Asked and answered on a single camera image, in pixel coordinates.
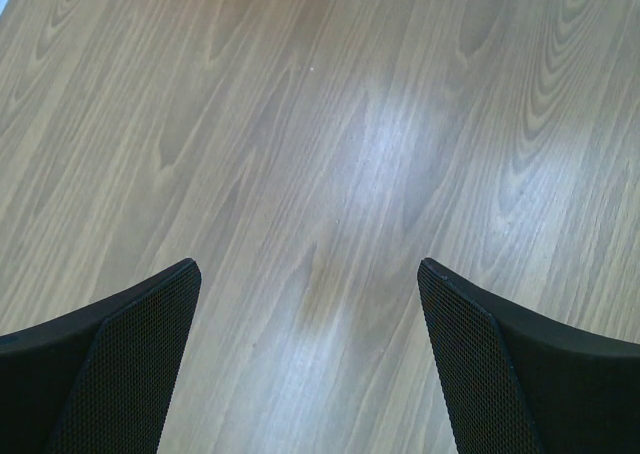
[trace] black mesh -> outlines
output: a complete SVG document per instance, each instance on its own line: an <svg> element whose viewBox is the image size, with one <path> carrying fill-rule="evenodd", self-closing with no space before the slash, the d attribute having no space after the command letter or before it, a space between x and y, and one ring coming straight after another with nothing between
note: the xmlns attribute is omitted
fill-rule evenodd
<svg viewBox="0 0 640 454"><path fill-rule="evenodd" d="M424 264L418 285L458 451L542 452L493 317Z"/></svg>
<svg viewBox="0 0 640 454"><path fill-rule="evenodd" d="M192 263L104 321L47 452L157 451L199 286Z"/></svg>

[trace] wood grain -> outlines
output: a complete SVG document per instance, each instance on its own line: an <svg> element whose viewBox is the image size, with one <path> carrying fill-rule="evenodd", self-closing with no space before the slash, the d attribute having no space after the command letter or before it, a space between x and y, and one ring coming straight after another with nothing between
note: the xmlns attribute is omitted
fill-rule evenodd
<svg viewBox="0 0 640 454"><path fill-rule="evenodd" d="M640 341L640 0L11 0L0 331L186 256L161 452L455 452L430 255Z"/></svg>

